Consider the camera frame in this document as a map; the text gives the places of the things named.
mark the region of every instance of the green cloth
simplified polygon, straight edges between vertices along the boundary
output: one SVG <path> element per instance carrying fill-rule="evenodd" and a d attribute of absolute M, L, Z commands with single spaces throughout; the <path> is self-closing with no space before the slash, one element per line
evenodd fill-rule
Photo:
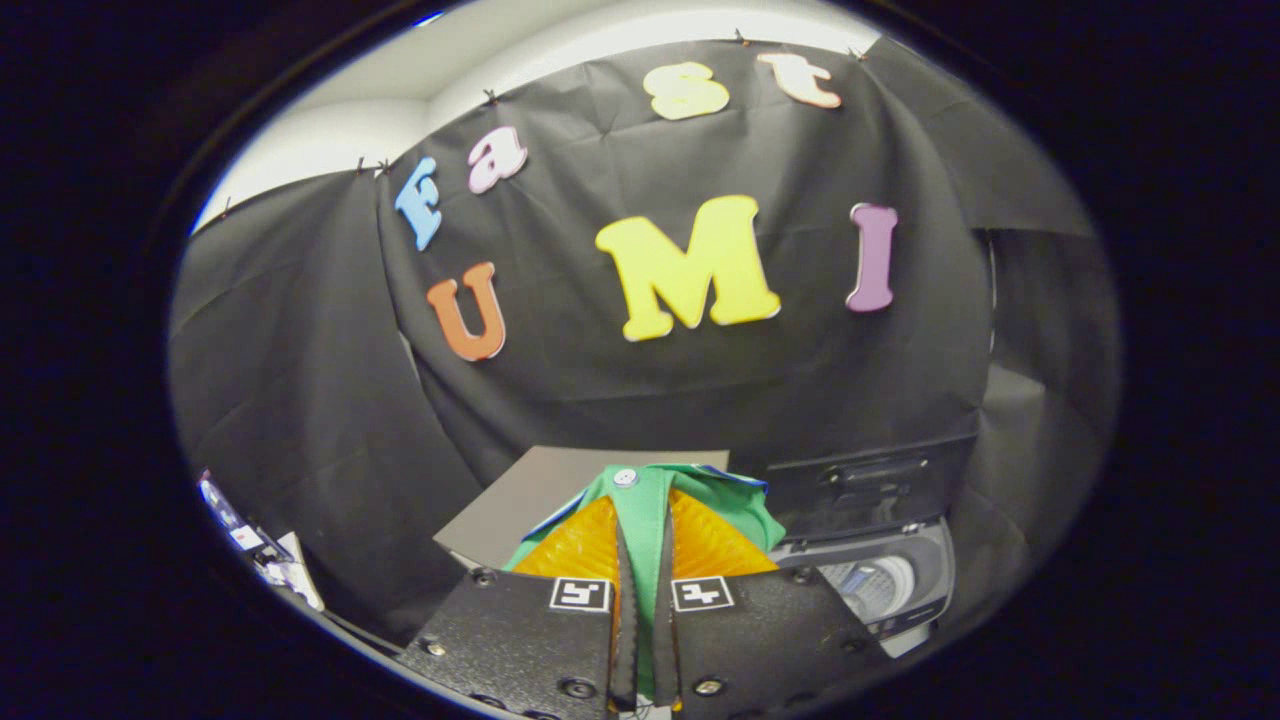
<path fill-rule="evenodd" d="M 627 487 L 614 483 L 614 477 L 623 470 L 636 473 L 636 480 Z M 786 529 L 764 509 L 768 486 L 760 480 L 722 473 L 708 465 L 609 465 L 575 500 L 526 536 L 503 568 L 511 570 L 518 565 L 577 510 L 602 497 L 612 497 L 635 575 L 640 625 L 636 674 L 639 689 L 646 697 L 653 697 L 653 615 L 658 600 L 667 498 L 672 487 L 714 510 L 763 552 L 773 550 L 786 534 Z"/>

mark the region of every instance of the foam letter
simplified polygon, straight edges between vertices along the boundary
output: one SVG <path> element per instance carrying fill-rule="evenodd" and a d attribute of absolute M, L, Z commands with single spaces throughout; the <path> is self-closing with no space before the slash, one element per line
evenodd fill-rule
<path fill-rule="evenodd" d="M 462 274 L 462 282 L 475 293 L 476 304 L 480 306 L 480 316 L 484 319 L 481 336 L 471 334 L 462 322 L 462 313 L 458 311 L 457 281 L 444 281 L 426 291 L 426 301 L 435 307 L 444 340 L 458 357 L 468 363 L 493 357 L 507 343 L 507 325 L 502 319 L 502 309 L 498 307 L 498 297 L 493 292 L 493 263 L 480 263 Z"/>
<path fill-rule="evenodd" d="M 611 223 L 595 236 L 595 246 L 613 255 L 631 319 L 622 336 L 632 342 L 671 332 L 671 314 L 658 307 L 658 296 L 687 328 L 703 320 L 707 292 L 716 283 L 710 316 L 731 325 L 778 314 L 782 301 L 764 279 L 751 220 L 759 210 L 745 195 L 708 200 L 698 210 L 689 252 L 681 252 L 648 218 Z"/>
<path fill-rule="evenodd" d="M 888 288 L 888 250 L 897 213 L 892 208 L 859 202 L 849 211 L 849 219 L 859 229 L 858 282 L 845 299 L 845 307 L 854 313 L 881 310 L 893 301 Z"/>
<path fill-rule="evenodd" d="M 728 105 L 728 90 L 712 79 L 712 69 L 698 63 L 663 65 L 644 76 L 653 109 L 668 120 L 707 115 Z"/>
<path fill-rule="evenodd" d="M 443 219 L 439 210 L 431 210 L 440 201 L 440 191 L 428 177 L 434 172 L 435 160 L 422 158 L 396 196 L 396 209 L 404 214 L 408 224 L 413 227 L 413 234 L 417 236 L 419 252 L 426 250 L 426 243 L 431 242 L 431 236 L 440 228 Z"/>
<path fill-rule="evenodd" d="M 471 192 L 480 195 L 499 179 L 516 174 L 525 167 L 527 158 L 529 150 L 520 146 L 516 128 L 500 127 L 484 136 L 467 156 L 467 164 L 474 165 L 467 183 Z"/>
<path fill-rule="evenodd" d="M 773 65 L 773 79 L 782 92 L 818 108 L 840 108 L 840 96 L 822 90 L 814 79 L 831 79 L 831 73 L 826 69 L 810 65 L 800 55 L 786 53 L 764 53 L 756 59 Z"/>

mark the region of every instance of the white wall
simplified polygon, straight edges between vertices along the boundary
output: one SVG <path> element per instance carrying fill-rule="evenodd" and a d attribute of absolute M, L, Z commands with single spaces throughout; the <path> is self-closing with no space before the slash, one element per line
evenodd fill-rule
<path fill-rule="evenodd" d="M 233 161 L 192 229 L 228 202 L 355 169 L 361 156 L 366 167 L 392 160 L 484 102 L 484 90 L 506 92 L 639 47 L 732 38 L 735 29 L 748 40 L 858 54 L 879 37 L 815 0 L 477 0 L 408 29 L 301 96 Z"/>

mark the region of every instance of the orange soft finger pad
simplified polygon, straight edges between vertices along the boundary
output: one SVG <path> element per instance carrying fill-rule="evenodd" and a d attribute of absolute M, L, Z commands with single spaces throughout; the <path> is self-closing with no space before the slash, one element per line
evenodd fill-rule
<path fill-rule="evenodd" d="M 672 579 L 750 575 L 778 569 L 760 548 L 710 507 L 677 489 L 671 491 L 669 498 L 671 523 L 676 530 Z"/>
<path fill-rule="evenodd" d="M 613 638 L 618 637 L 618 514 L 602 497 L 570 515 L 548 533 L 513 573 L 544 578 L 603 579 L 613 583 Z"/>

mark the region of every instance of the washing machine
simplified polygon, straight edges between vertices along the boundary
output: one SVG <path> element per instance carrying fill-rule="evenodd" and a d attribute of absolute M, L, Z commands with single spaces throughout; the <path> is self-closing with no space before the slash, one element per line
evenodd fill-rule
<path fill-rule="evenodd" d="M 891 657 L 929 638 L 955 588 L 946 509 L 973 437 L 818 460 L 732 462 L 769 483 L 778 566 L 817 565 Z"/>

